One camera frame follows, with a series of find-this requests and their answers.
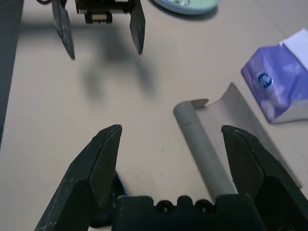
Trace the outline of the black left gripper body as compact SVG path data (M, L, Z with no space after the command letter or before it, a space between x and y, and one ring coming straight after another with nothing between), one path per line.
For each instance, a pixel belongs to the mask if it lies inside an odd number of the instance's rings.
M135 7L133 0L76 0L78 14L83 14L86 24L113 21L112 13L131 13Z

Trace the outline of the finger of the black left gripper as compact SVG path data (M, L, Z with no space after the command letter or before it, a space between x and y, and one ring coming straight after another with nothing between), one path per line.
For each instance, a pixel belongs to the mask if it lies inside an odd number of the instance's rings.
M53 13L53 21L56 27L57 33L72 60L75 59L75 50L74 44L70 29L70 20L68 12L65 8L66 1L65 0L52 0L52 13Z
M145 16L140 0L131 0L130 32L138 54L142 54L145 38Z

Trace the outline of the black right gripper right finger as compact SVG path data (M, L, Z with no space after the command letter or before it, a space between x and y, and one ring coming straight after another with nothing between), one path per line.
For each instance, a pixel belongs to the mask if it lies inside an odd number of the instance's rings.
M269 231L306 231L308 200L258 138L246 130L221 128L231 176L238 193L249 194Z

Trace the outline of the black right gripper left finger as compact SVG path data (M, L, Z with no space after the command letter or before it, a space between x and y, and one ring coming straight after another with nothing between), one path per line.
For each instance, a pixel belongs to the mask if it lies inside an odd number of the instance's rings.
M37 231L86 231L106 207L115 176L121 125L97 133L69 165Z

